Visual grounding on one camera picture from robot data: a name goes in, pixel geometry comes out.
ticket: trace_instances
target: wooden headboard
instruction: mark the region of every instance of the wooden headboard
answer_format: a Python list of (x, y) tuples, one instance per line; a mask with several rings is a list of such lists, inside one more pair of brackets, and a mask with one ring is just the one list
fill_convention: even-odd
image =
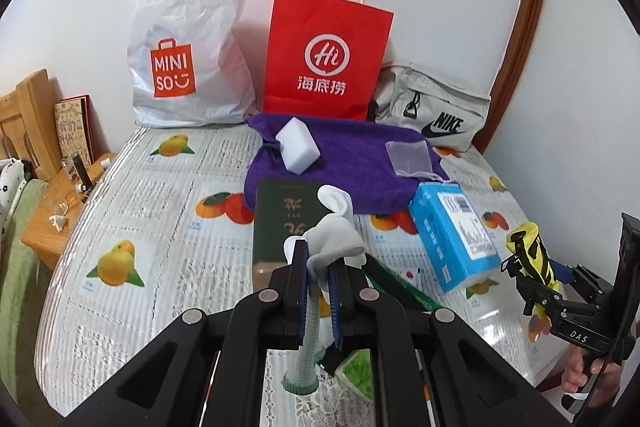
[(36, 176), (55, 176), (62, 166), (47, 70), (28, 76), (0, 98), (0, 157), (29, 160)]

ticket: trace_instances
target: table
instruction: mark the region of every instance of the table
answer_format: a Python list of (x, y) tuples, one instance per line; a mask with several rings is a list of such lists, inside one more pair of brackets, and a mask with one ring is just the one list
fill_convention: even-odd
[[(111, 153), (103, 154), (92, 165), (86, 168), (93, 182), (100, 178), (104, 172), (100, 166), (100, 161), (105, 158), (113, 158), (114, 156), (115, 155)], [(41, 201), (31, 215), (31, 219), (21, 239), (51, 270), (56, 267), (58, 259), (69, 239), (69, 235), (74, 229), (76, 221), (78, 221), (82, 208), (84, 208), (84, 204), (81, 202), (82, 194), (78, 194), (75, 191), (75, 188), (71, 185), (71, 182), (62, 170), (58, 173), (58, 182), (60, 183), (60, 188), (66, 199), (66, 203), (69, 206), (65, 215), (68, 219), (65, 228), (62, 229), (62, 232), (58, 232), (55, 227), (53, 227), (49, 220), (51, 210)]]

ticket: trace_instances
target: barcode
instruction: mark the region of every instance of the barcode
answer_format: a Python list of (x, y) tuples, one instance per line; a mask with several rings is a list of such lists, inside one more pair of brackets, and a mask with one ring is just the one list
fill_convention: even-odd
[(471, 212), (471, 207), (469, 206), (468, 201), (463, 196), (456, 196), (456, 203), (460, 207), (460, 210), (463, 212)]

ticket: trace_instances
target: purple towel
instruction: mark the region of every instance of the purple towel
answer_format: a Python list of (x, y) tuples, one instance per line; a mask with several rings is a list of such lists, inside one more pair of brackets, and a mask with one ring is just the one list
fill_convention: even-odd
[[(385, 143), (417, 142), (424, 139), (420, 133), (366, 121), (299, 116), (314, 137), (320, 157), (298, 176), (285, 168), (276, 141), (276, 134), (290, 118), (263, 113), (245, 121), (264, 140), (244, 182), (244, 203), (249, 208), (255, 208), (255, 193), (262, 178), (314, 180), (341, 188), (351, 195), (356, 214), (393, 214), (407, 208), (418, 181), (396, 176)], [(440, 167), (440, 157), (429, 150), (433, 172), (448, 180)]]

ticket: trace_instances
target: brown wooden trim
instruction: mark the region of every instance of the brown wooden trim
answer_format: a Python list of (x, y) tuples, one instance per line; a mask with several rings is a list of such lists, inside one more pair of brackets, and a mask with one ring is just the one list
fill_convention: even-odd
[(474, 145), (484, 152), (507, 109), (520, 75), (529, 56), (533, 36), (536, 34), (543, 0), (520, 0), (511, 37), (504, 52), (504, 59), (491, 89), (491, 105), (486, 123), (476, 134)]

